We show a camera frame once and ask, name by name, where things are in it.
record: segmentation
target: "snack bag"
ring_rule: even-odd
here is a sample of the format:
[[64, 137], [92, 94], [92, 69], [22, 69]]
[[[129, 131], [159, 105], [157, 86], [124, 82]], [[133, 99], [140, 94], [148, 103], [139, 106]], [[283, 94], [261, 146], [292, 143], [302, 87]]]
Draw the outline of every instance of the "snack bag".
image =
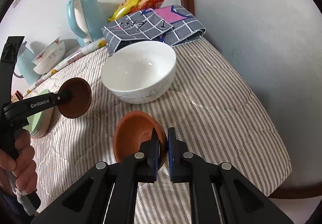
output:
[[120, 17], [125, 16], [130, 13], [130, 9], [133, 6], [136, 6], [141, 0], [125, 0], [121, 3], [121, 5], [117, 8], [117, 10], [109, 17], [108, 21], [116, 20]]
[[109, 17], [108, 21], [114, 21], [129, 13], [145, 9], [159, 9], [165, 0], [125, 0], [117, 10]]
[[136, 6], [131, 7], [130, 13], [149, 8], [159, 9], [164, 1], [165, 0], [141, 0]]

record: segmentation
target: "plaid cloth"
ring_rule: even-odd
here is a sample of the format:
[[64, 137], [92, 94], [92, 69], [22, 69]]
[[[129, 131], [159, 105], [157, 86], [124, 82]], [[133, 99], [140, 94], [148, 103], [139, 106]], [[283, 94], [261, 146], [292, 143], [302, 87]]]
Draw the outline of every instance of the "plaid cloth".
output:
[[206, 29], [184, 7], [168, 6], [125, 15], [102, 28], [107, 50], [112, 55], [138, 40], [157, 40], [178, 46], [201, 38]]

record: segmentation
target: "human hand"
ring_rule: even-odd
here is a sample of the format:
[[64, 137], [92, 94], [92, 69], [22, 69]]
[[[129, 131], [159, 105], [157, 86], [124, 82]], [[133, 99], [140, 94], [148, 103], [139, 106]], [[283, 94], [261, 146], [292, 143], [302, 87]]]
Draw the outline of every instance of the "human hand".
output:
[[5, 170], [12, 171], [17, 177], [16, 186], [27, 194], [36, 189], [37, 174], [36, 162], [33, 161], [35, 150], [30, 146], [30, 134], [27, 130], [20, 132], [19, 138], [14, 143], [20, 150], [19, 157], [14, 161], [7, 153], [0, 150], [0, 187], [8, 194], [14, 195]]

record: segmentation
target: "kettle handle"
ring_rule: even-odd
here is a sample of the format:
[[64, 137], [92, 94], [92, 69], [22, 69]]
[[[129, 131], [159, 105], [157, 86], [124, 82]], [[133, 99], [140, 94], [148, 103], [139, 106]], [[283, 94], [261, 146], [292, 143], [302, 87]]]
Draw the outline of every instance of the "kettle handle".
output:
[[71, 30], [80, 38], [87, 37], [87, 34], [77, 24], [73, 0], [70, 0], [67, 3], [67, 16], [68, 16], [68, 23]]
[[15, 72], [13, 72], [13, 74], [14, 74], [18, 79], [23, 79], [23, 78], [24, 78], [24, 76], [22, 76], [22, 75], [17, 75]]

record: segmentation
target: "green plate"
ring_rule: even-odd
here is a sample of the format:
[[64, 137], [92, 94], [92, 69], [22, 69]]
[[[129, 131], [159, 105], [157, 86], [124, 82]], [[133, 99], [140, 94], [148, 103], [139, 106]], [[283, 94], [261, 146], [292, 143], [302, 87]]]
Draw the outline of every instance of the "green plate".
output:
[[[49, 92], [50, 92], [49, 90], [43, 90], [38, 95], [47, 94]], [[39, 129], [42, 125], [43, 116], [44, 116], [44, 111], [41, 111], [27, 118], [29, 125], [24, 126], [24, 129], [29, 131], [30, 136], [34, 136], [39, 132]]]

